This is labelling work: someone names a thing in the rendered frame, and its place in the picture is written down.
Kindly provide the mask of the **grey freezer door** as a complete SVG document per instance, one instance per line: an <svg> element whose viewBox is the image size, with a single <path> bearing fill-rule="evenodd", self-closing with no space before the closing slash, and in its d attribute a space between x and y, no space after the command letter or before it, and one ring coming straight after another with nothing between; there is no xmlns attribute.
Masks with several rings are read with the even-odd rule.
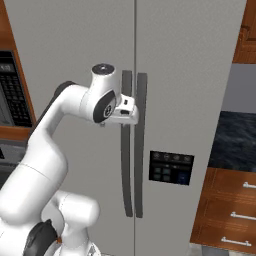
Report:
<svg viewBox="0 0 256 256"><path fill-rule="evenodd" d="M89 86L91 69L132 70L134 0L4 0L36 114L58 85ZM95 199L101 209L90 239L110 256L133 256L133 220L124 210L121 127L65 116L54 140L66 155L61 188Z"/></svg>

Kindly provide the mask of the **wooden wall cupboard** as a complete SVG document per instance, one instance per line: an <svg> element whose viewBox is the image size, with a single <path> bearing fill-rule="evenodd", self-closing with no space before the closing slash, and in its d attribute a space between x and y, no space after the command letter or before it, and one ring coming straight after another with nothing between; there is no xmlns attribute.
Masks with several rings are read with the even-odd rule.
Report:
<svg viewBox="0 0 256 256"><path fill-rule="evenodd" d="M256 0L247 0L233 62L256 64Z"/></svg>

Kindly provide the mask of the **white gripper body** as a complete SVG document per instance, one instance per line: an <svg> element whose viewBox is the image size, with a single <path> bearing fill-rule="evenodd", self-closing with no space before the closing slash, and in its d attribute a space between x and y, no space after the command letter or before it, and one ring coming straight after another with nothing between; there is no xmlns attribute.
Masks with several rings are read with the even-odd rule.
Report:
<svg viewBox="0 0 256 256"><path fill-rule="evenodd" d="M136 125L139 120L138 108L134 106L131 110L115 109L109 117L109 121L117 124Z"/></svg>

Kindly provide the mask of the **wooden drawer front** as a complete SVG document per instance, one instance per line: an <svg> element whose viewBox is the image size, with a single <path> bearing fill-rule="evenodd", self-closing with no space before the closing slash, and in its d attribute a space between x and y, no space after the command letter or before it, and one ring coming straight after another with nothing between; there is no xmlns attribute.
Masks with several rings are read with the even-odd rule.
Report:
<svg viewBox="0 0 256 256"><path fill-rule="evenodd" d="M243 183L256 185L256 173L208 167L201 195L224 199L256 199L256 189L244 188Z"/></svg>
<svg viewBox="0 0 256 256"><path fill-rule="evenodd" d="M221 242L220 240L224 236L231 240L248 240L252 244L252 247ZM241 253L256 254L256 234L253 233L245 233L237 230L202 226L199 228L195 228L192 231L190 241L192 243L206 245L210 247L237 251Z"/></svg>
<svg viewBox="0 0 256 256"><path fill-rule="evenodd" d="M231 212L256 217L256 205L203 198L198 205L196 221L216 228L227 228L243 232L256 228L256 221L233 218L230 216Z"/></svg>

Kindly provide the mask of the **wooden appliance cabinet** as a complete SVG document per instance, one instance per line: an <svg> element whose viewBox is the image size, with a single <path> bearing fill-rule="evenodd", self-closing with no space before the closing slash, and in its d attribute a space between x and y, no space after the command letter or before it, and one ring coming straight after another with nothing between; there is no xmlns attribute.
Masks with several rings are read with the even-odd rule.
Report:
<svg viewBox="0 0 256 256"><path fill-rule="evenodd" d="M25 92L26 100L28 101L28 107L32 119L32 126L30 128L4 125L2 111L5 109L6 104L3 102L2 96L0 95L0 139L26 141L30 135L32 127L36 123L36 117L34 114L33 105L31 102L30 94L28 91L27 83L25 80L24 72L22 69L15 39L12 33L4 0L0 0L0 50L11 50L14 54L16 65L22 82L22 87Z"/></svg>

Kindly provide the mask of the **grey fridge door with dispenser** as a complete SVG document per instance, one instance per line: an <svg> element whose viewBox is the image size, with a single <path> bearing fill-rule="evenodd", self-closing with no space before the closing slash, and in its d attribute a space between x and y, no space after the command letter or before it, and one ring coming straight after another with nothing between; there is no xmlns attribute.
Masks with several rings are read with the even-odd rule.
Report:
<svg viewBox="0 0 256 256"><path fill-rule="evenodd" d="M190 183L143 180L136 256L185 256L246 0L138 0L144 152L191 155Z"/></svg>

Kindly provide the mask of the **grey built-in oven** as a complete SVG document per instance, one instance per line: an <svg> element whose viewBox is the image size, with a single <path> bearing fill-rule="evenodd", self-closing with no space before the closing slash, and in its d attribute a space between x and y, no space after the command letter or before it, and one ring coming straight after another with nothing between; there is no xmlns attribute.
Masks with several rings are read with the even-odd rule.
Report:
<svg viewBox="0 0 256 256"><path fill-rule="evenodd" d="M25 155L23 141L0 139L0 189Z"/></svg>

